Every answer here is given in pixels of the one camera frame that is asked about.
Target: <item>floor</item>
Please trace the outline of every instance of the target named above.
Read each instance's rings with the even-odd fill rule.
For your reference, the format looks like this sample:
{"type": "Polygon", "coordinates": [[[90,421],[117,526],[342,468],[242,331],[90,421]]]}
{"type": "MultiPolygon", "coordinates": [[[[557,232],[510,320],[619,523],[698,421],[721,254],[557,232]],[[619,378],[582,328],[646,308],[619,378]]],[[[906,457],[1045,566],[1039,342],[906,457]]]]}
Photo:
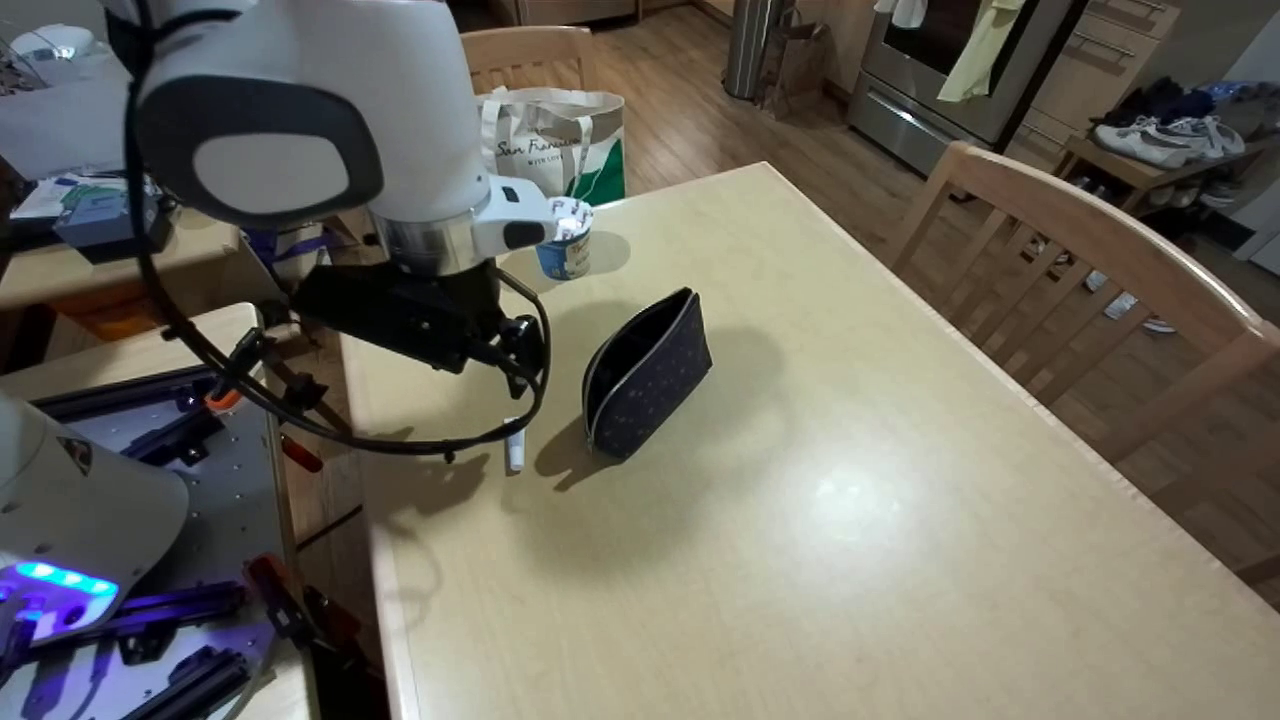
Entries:
{"type": "MultiPolygon", "coordinates": [[[[464,23],[479,28],[483,8],[464,12],[464,23]]],[[[638,23],[594,31],[591,84],[628,96],[628,191],[767,159],[860,245],[880,250],[921,174],[847,130],[830,100],[812,96],[785,114],[728,100],[721,92],[722,53],[728,28],[697,8],[666,8],[638,23]]],[[[1280,320],[1274,276],[1229,258],[1229,250],[1211,245],[1197,245],[1197,250],[1211,273],[1229,276],[1239,297],[1280,320]]],[[[314,373],[338,382],[322,353],[314,373]]],[[[318,457],[328,457],[318,474],[288,472],[297,537],[303,541],[300,562],[318,593],[373,623],[359,457],[322,443],[318,457]]],[[[1178,458],[1157,457],[1157,462],[1139,462],[1132,474],[1139,486],[1164,486],[1178,474],[1178,458]]],[[[1185,517],[1185,523],[1233,562],[1280,549],[1280,482],[1246,490],[1251,496],[1233,496],[1229,504],[1192,504],[1185,517]]]]}

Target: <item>black cable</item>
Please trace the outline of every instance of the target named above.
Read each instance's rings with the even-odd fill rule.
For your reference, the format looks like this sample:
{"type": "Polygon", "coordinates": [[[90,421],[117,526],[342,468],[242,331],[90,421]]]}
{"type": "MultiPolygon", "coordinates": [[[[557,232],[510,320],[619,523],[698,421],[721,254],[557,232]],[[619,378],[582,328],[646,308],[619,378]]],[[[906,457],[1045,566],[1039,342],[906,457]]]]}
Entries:
{"type": "Polygon", "coordinates": [[[128,189],[128,217],[133,217],[133,234],[136,234],[136,266],[139,266],[139,280],[144,280],[158,320],[166,325],[166,337],[182,340],[201,364],[209,364],[228,388],[236,388],[241,394],[247,394],[262,410],[270,410],[275,421],[297,423],[297,427],[303,427],[303,430],[312,430],[318,439],[333,439],[333,443],[348,443],[348,446],[364,446],[364,451],[390,451],[390,457],[443,457],[443,458],[453,458],[464,446],[492,443],[492,439],[524,430],[529,421],[538,410],[544,391],[547,391],[552,325],[547,325],[544,305],[504,273],[495,273],[499,283],[507,283],[516,297],[524,297],[536,308],[536,314],[544,325],[544,353],[547,355],[544,355],[544,373],[504,367],[524,388],[532,388],[532,399],[529,399],[529,407],[520,417],[510,417],[510,421],[504,421],[504,423],[495,423],[486,430],[459,435],[459,439],[375,439],[375,435],[356,435],[356,430],[342,430],[342,427],[333,427],[333,423],[318,423],[318,421],[303,417],[300,407],[291,407],[275,391],[266,391],[261,378],[251,378],[242,373],[232,373],[232,360],[176,308],[176,301],[166,297],[166,287],[163,287],[163,280],[154,273],[154,258],[151,258],[151,232],[146,232],[146,219],[144,219],[144,159],[139,159],[139,142],[136,142],[136,100],[139,100],[139,86],[144,86],[144,80],[151,73],[151,57],[154,57],[154,31],[151,28],[154,23],[151,23],[146,0],[133,0],[133,8],[136,8],[136,20],[139,20],[139,31],[144,31],[144,49],[139,49],[139,68],[133,73],[128,100],[124,100],[124,189],[128,189]]]}
{"type": "Polygon", "coordinates": [[[236,20],[241,12],[232,8],[204,8],[204,12],[182,12],[182,14],[172,14],[154,28],[154,40],[151,42],[163,42],[166,34],[192,28],[192,23],[228,23],[236,20]]]}
{"type": "Polygon", "coordinates": [[[306,551],[312,544],[318,544],[328,533],[352,523],[364,513],[364,504],[338,513],[335,520],[328,520],[322,526],[306,533],[303,541],[291,544],[291,551],[306,551]]]}

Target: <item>wooden chair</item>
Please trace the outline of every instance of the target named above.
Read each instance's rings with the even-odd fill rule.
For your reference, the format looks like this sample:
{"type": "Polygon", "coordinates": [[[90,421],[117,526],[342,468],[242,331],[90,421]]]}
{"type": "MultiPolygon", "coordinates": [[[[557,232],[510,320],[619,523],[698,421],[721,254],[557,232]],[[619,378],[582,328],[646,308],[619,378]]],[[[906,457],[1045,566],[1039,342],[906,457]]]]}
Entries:
{"type": "MultiPolygon", "coordinates": [[[[1274,486],[1280,480],[1280,421],[1246,430],[1239,443],[1209,451],[1186,480],[1159,490],[1157,504],[1185,517],[1192,504],[1211,500],[1214,490],[1239,490],[1243,482],[1274,486]]],[[[1251,588],[1280,580],[1280,549],[1251,554],[1246,562],[1233,562],[1234,576],[1251,588]]]]}
{"type": "Polygon", "coordinates": [[[589,28],[520,23],[464,31],[471,86],[589,86],[589,28]]]}
{"type": "Polygon", "coordinates": [[[973,142],[945,152],[887,264],[1061,417],[1061,399],[1100,374],[1087,399],[1106,405],[1104,421],[1077,430],[1106,458],[1243,378],[1274,342],[1264,314],[1139,219],[973,142]]]}

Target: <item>beige tabletop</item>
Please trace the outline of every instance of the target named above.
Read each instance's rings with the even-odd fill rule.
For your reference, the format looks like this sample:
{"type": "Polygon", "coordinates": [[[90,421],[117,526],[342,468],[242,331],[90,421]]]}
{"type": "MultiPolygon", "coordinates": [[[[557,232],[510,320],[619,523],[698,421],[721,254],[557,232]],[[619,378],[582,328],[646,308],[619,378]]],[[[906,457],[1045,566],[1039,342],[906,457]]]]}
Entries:
{"type": "MultiPolygon", "coordinates": [[[[196,314],[196,325],[215,347],[232,353],[241,331],[255,325],[255,308],[228,305],[196,314]]],[[[0,374],[0,391],[21,399],[38,399],[71,388],[102,388],[102,382],[124,382],[124,378],[196,367],[196,364],[201,360],[178,340],[158,340],[158,331],[146,331],[146,337],[89,347],[77,355],[59,355],[23,373],[6,373],[0,374]]],[[[312,683],[291,645],[275,645],[270,668],[241,717],[270,717],[270,720],[312,717],[312,683]]]]}
{"type": "MultiPolygon", "coordinates": [[[[209,219],[201,211],[176,211],[163,250],[154,250],[158,273],[215,266],[241,258],[241,238],[232,225],[209,219]]],[[[98,287],[120,287],[136,280],[136,258],[90,264],[65,245],[16,250],[0,276],[0,312],[23,305],[52,305],[98,287]]]]}
{"type": "MultiPolygon", "coordinates": [[[[591,276],[536,283],[557,373],[529,472],[364,468],[400,717],[1280,711],[1274,613],[767,162],[604,206],[591,276]],[[601,462],[581,373],[679,283],[716,367],[601,462]]],[[[507,410],[486,373],[356,340],[342,367],[368,430],[507,410]]]]}

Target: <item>white cloth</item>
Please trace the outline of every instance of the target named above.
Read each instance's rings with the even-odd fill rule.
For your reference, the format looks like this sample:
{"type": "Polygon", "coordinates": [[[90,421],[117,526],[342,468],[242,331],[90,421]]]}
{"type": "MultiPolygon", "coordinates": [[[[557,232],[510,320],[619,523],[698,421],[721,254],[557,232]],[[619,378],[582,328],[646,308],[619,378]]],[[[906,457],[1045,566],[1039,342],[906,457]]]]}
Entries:
{"type": "Polygon", "coordinates": [[[892,28],[921,28],[927,14],[927,0],[877,0],[877,12],[887,12],[892,28]]]}

